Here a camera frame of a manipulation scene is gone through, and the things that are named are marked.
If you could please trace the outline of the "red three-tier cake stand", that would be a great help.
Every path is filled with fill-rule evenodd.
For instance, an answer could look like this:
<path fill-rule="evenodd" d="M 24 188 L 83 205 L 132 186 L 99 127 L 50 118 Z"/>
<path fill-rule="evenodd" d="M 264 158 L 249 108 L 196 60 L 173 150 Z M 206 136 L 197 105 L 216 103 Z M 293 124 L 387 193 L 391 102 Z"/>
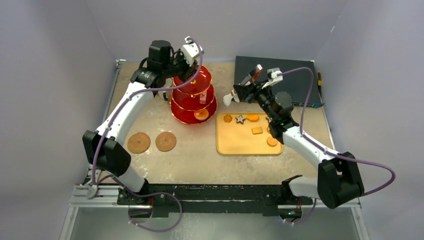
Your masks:
<path fill-rule="evenodd" d="M 206 104 L 199 104 L 199 95 L 207 92 Z M 199 125 L 207 122 L 217 111 L 217 99 L 212 84 L 212 75 L 203 65 L 198 76 L 185 87 L 172 91 L 170 99 L 171 114 L 179 122 L 186 125 Z M 194 111 L 207 109 L 208 119 L 199 121 L 194 117 Z"/>

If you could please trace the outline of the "white-iced star cookie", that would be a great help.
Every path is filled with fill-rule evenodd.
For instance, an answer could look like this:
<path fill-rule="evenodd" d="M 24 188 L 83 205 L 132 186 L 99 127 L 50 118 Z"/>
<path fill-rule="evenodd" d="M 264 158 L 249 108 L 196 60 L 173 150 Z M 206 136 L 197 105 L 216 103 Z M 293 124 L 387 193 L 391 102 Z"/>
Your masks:
<path fill-rule="evenodd" d="M 239 116 L 236 116 L 236 117 L 235 117 L 235 120 L 236 120 L 236 123 L 237 123 L 237 124 L 244 124 L 244 122 L 245 122 L 246 118 L 245 118 L 245 117 L 243 117 L 242 115 L 239 115 Z"/>

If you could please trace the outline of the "pink layered cake slice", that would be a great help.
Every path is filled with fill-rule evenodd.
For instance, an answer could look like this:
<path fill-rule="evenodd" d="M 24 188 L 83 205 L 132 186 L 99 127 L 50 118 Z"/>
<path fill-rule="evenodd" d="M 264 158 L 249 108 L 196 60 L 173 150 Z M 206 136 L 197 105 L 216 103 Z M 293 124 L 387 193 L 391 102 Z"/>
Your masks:
<path fill-rule="evenodd" d="M 199 104 L 205 105 L 207 103 L 207 92 L 202 92 L 199 95 Z"/>

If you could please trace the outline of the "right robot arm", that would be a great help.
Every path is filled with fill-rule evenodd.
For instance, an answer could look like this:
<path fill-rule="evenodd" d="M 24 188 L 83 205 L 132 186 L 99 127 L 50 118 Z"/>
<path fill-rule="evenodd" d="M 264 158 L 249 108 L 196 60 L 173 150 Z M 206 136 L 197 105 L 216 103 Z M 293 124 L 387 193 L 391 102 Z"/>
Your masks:
<path fill-rule="evenodd" d="M 273 94 L 270 86 L 259 84 L 235 84 L 233 89 L 240 100 L 251 96 L 252 102 L 266 113 L 274 139 L 295 150 L 317 170 L 316 178 L 298 175 L 283 181 L 280 196 L 284 202 L 292 204 L 300 197 L 308 197 L 335 209 L 365 192 L 354 156 L 330 149 L 303 131 L 292 118 L 294 106 L 289 93 Z"/>

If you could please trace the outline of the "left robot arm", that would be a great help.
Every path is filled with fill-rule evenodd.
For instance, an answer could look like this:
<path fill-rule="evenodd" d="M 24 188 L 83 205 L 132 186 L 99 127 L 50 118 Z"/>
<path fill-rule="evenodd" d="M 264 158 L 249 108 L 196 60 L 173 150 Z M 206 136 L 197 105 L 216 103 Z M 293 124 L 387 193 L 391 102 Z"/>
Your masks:
<path fill-rule="evenodd" d="M 175 90 L 165 87 L 167 79 L 179 77 L 182 86 L 190 84 L 200 73 L 203 49 L 188 36 L 178 50 L 166 40 L 154 40 L 134 71 L 124 96 L 107 119 L 95 130 L 87 130 L 82 141 L 92 169 L 106 171 L 118 183 L 130 190 L 129 197 L 138 205 L 146 203 L 149 191 L 143 187 L 145 178 L 131 166 L 131 155 L 125 150 L 126 136 L 146 105 L 160 91 Z"/>

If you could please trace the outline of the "orange fish-shaped cake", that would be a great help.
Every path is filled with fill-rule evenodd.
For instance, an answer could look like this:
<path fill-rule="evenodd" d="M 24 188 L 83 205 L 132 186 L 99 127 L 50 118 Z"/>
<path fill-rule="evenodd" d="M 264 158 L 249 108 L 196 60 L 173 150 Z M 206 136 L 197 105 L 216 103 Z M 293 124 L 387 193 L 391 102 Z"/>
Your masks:
<path fill-rule="evenodd" d="M 258 114 L 248 114 L 246 119 L 250 122 L 257 122 L 260 119 L 260 116 Z"/>

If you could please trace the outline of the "metal white-tipped tongs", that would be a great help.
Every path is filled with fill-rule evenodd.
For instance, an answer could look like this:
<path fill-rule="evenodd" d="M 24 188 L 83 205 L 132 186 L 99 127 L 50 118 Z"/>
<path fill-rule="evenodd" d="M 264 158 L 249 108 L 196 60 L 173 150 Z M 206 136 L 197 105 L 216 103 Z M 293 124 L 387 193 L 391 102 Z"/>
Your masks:
<path fill-rule="evenodd" d="M 263 67 L 261 64 L 257 64 L 253 70 L 251 70 L 248 75 L 241 81 L 241 83 L 236 84 L 236 86 L 248 86 L 252 83 L 254 83 L 258 77 L 261 75 L 263 71 Z M 229 106 L 232 102 L 239 103 L 240 100 L 244 100 L 245 97 L 239 96 L 239 94 L 236 91 L 236 88 L 233 87 L 232 91 L 228 94 L 226 94 L 223 97 L 223 103 L 225 106 Z"/>

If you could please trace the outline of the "yellow frosted donut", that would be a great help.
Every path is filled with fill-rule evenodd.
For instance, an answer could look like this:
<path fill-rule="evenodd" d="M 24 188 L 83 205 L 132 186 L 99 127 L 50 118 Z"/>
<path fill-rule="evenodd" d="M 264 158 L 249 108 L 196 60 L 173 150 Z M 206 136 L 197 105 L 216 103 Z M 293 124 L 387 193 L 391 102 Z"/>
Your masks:
<path fill-rule="evenodd" d="M 205 121 L 210 116 L 209 111 L 206 108 L 194 111 L 193 115 L 198 121 Z"/>

